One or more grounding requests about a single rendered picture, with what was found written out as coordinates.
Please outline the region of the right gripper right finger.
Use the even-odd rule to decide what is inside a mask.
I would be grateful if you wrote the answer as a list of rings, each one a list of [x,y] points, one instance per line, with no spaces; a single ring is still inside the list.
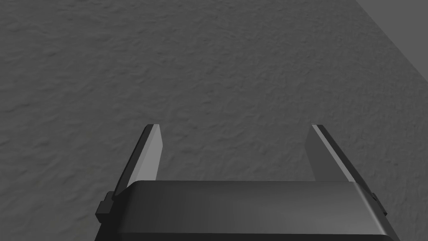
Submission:
[[[364,191],[372,193],[323,125],[311,124],[304,147],[316,181],[355,182]]]

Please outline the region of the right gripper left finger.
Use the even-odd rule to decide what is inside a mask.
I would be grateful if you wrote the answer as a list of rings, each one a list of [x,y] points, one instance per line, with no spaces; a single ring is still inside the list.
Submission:
[[[119,178],[114,196],[137,181],[156,180],[163,149],[160,125],[148,124]]]

